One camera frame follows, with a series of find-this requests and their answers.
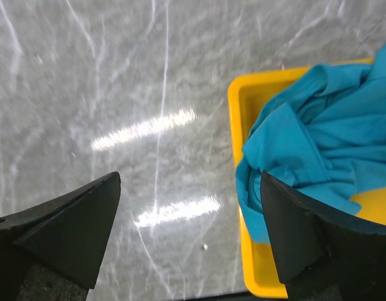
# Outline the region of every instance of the yellow plastic container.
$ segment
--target yellow plastic container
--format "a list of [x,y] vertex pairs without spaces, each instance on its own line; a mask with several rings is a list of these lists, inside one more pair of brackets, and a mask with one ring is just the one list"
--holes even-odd
[[[365,59],[346,63],[371,62],[372,59]],[[264,104],[308,70],[309,67],[304,67],[243,75],[230,84],[228,102],[235,168],[243,157],[242,146],[249,130]],[[357,216],[386,224],[386,188],[359,194],[353,200],[362,205]],[[285,286],[278,280],[271,246],[251,240],[240,208],[239,224],[244,282],[248,290],[258,297],[287,298]]]

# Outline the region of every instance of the towel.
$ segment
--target towel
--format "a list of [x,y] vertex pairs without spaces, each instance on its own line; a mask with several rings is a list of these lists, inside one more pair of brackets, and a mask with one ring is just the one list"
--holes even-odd
[[386,44],[372,65],[316,65],[262,109],[236,168],[251,238],[269,243],[260,198],[267,171],[349,214],[354,194],[386,187]]

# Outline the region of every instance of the teal fabric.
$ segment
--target teal fabric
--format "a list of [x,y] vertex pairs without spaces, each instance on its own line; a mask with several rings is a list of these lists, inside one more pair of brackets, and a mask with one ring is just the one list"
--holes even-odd
[[354,194],[386,187],[386,44],[373,65],[317,65],[262,109],[236,169],[251,238],[268,243],[260,198],[269,172],[346,213]]

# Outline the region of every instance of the marble countertop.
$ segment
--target marble countertop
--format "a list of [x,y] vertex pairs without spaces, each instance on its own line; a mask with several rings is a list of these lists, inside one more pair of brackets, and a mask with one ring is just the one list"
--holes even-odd
[[386,0],[0,0],[0,216],[119,171],[90,301],[243,291],[228,85],[385,40]]

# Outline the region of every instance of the blue cloth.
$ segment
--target blue cloth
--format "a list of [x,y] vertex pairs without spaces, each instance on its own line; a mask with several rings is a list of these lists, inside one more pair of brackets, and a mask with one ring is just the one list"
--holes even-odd
[[386,187],[386,44],[372,65],[317,65],[262,109],[236,169],[250,236],[268,243],[261,173],[350,214],[354,194]]

